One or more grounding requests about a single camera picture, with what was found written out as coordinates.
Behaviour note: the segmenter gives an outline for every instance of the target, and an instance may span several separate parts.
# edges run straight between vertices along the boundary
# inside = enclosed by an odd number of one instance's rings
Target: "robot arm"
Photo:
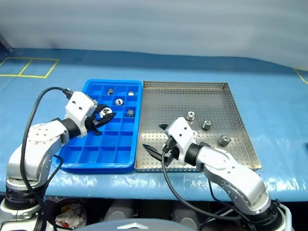
[[[164,158],[165,165],[169,165],[172,159],[176,158],[182,165],[196,166],[210,181],[227,193],[243,214],[253,221],[260,221],[260,230],[280,230],[284,226],[281,210],[270,199],[265,184],[257,173],[237,163],[225,150],[212,148],[206,143],[196,144],[195,131],[183,117],[169,126],[160,127],[168,136],[163,152],[171,151],[170,156]],[[161,155],[155,148],[148,145],[144,147],[151,156],[161,160]]]
[[[29,220],[37,216],[41,207],[36,196],[43,198],[45,194],[52,157],[74,137],[82,138],[90,131],[99,135],[97,128],[108,123],[116,115],[106,114],[98,121],[96,114],[105,107],[106,105],[98,105],[86,94],[76,91],[72,93],[65,107],[64,120],[57,118],[30,128],[24,163],[26,177],[33,192],[28,191],[22,179],[20,145],[8,163],[6,195],[0,205],[0,228],[4,222]]]

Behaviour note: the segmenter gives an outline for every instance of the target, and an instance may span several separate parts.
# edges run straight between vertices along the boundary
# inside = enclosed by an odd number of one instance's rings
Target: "perforated metal tray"
[[[220,147],[218,140],[221,135],[226,135],[231,142],[227,147],[220,148],[251,169],[261,168],[227,83],[145,81],[141,108],[135,163],[137,171],[161,171],[161,163],[152,158],[142,144],[161,151],[167,136],[158,125],[170,124],[178,117],[186,117],[188,111],[196,114],[190,125],[198,132],[197,143],[204,141],[213,147]],[[212,121],[211,130],[202,129],[204,120]],[[196,171],[190,165],[179,165],[177,160],[168,170]]]

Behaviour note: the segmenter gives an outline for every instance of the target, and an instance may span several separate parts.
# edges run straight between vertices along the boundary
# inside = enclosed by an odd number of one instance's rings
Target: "blue tablecloth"
[[[0,77],[0,192],[6,167],[20,145],[33,103],[47,87],[81,90],[86,80],[135,79],[157,81],[228,82],[252,144],[263,166],[258,173],[272,198],[308,200],[308,85],[287,67],[227,57],[165,56],[129,52],[16,49],[10,56],[60,59],[46,79]],[[40,63],[29,66],[42,72]],[[50,92],[42,100],[34,123],[63,118],[66,98]],[[170,173],[181,196],[211,201],[202,173]],[[214,186],[220,199],[228,199]],[[69,174],[59,171],[48,195],[78,197],[174,199],[162,173]]]

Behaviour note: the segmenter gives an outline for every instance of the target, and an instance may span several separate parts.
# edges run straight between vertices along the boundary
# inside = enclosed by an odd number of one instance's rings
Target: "silver component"
[[[20,220],[20,221],[7,221],[3,224],[1,231],[12,231],[12,230],[25,230],[33,231],[37,223],[38,217],[32,217],[30,219]],[[53,231],[53,226],[47,222],[45,231]]]
[[[114,90],[112,88],[109,88],[107,95],[113,95],[113,94],[114,94]]]
[[[118,226],[118,227],[115,227],[115,228],[117,230],[129,230],[129,229],[132,229],[132,230],[134,230],[134,229],[137,229],[137,230],[148,230],[149,229],[148,226],[139,224],[136,221],[133,222],[133,223],[121,225],[121,226]]]
[[[197,143],[205,141],[218,146],[219,137],[222,134],[228,135],[232,142],[225,149],[235,160],[251,169],[261,168],[227,83],[144,81],[141,108],[135,162],[137,171],[162,171],[161,163],[153,159],[142,144],[146,143],[161,151],[167,137],[158,125],[170,125],[181,116],[186,118],[188,111],[196,114],[195,120],[189,124],[192,130],[198,132]],[[211,130],[216,135],[202,129],[206,119],[213,122]],[[191,172],[196,171],[196,168],[173,161],[168,171]]]
[[[225,136],[225,135],[222,135],[219,140],[218,140],[218,143],[221,145],[221,146],[227,146],[229,143],[230,143],[230,138],[228,136]]]
[[[7,221],[21,221],[33,218],[40,209],[40,205],[36,205],[29,209],[12,210],[7,208],[4,204],[4,200],[2,200],[0,204],[0,228],[2,227],[2,224]]]
[[[212,122],[209,120],[203,121],[202,128],[205,130],[210,130],[212,126]]]
[[[112,113],[111,108],[106,107],[100,111],[100,117],[103,118],[105,115]]]
[[[127,113],[126,113],[126,116],[127,116],[127,117],[134,117],[134,116],[135,116],[135,112],[134,112],[133,110],[129,109],[129,110],[127,111]]]
[[[187,113],[186,119],[187,119],[188,121],[194,121],[195,116],[196,116],[195,112],[189,111],[189,112]]]
[[[36,124],[30,128],[25,155],[25,170],[33,188],[46,183],[51,157],[68,141],[68,132],[58,120],[46,124]],[[21,145],[10,157],[6,184],[11,189],[26,190],[20,174],[20,156]]]
[[[203,146],[196,167],[222,187],[241,212],[256,215],[270,207],[269,193],[261,177],[237,163],[227,151]]]
[[[65,119],[70,118],[78,126],[80,130],[79,138],[87,134],[85,120],[93,114],[97,107],[97,103],[86,94],[75,91],[65,106]]]
[[[124,100],[122,99],[116,99],[115,100],[116,105],[123,105],[124,104]]]

